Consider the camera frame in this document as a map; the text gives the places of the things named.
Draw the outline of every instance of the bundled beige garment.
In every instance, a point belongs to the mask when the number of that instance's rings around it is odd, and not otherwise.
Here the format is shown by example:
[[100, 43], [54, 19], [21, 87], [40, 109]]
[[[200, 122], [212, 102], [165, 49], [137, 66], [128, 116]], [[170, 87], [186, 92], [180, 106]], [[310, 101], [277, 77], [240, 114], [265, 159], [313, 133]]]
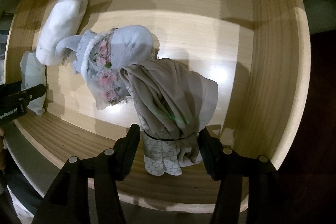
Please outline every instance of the bundled beige garment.
[[215, 112], [217, 83], [169, 58], [123, 67], [120, 76], [144, 130], [146, 170], [177, 176], [180, 167], [199, 163], [197, 136]]

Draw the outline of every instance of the folded fabric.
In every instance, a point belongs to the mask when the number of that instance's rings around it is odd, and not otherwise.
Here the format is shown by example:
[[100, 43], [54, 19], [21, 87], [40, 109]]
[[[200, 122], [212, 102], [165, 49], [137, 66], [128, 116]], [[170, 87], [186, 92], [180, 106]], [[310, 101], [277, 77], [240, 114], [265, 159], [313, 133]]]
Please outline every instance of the folded fabric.
[[84, 35], [66, 37], [58, 43], [55, 55], [62, 59], [76, 52], [74, 73], [80, 73], [96, 100], [98, 110], [125, 100], [129, 93], [119, 70], [153, 56], [153, 39], [144, 26], [113, 28], [107, 34], [88, 30]]
[[61, 64], [63, 58], [55, 55], [57, 44], [75, 35], [86, 11], [88, 0], [58, 0], [45, 22], [36, 47], [41, 64]]
[[199, 163], [197, 136], [215, 112], [217, 83], [169, 58], [123, 67], [120, 77], [144, 130], [146, 170], [181, 175], [181, 167]]
[[[45, 65], [42, 65], [36, 58], [34, 52], [25, 52], [20, 62], [22, 84], [21, 89], [25, 90], [33, 86], [43, 84], [46, 85]], [[32, 100], [28, 104], [28, 108], [37, 115], [44, 112], [43, 104], [45, 95]]]

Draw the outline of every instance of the wooden tray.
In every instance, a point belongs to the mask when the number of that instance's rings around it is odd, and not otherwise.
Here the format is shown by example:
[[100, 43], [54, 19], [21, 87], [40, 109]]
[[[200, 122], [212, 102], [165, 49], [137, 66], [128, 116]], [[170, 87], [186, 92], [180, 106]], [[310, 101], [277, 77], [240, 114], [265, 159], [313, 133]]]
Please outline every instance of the wooden tray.
[[[35, 48], [55, 2], [20, 1], [6, 52], [7, 83], [20, 80], [21, 57]], [[179, 60], [218, 83], [211, 134], [243, 156], [263, 154], [280, 166], [300, 123], [309, 82], [302, 0], [90, 0], [79, 32], [131, 24], [151, 31], [159, 58]], [[47, 68], [47, 82], [48, 112], [29, 113], [16, 125], [58, 167], [72, 155], [83, 159], [112, 147], [138, 123], [132, 102], [97, 110], [67, 61]], [[149, 175], [141, 145], [131, 174], [118, 183], [123, 201], [192, 213], [211, 213], [218, 187], [203, 164], [183, 168], [178, 177]], [[245, 184], [242, 198], [246, 195]]]

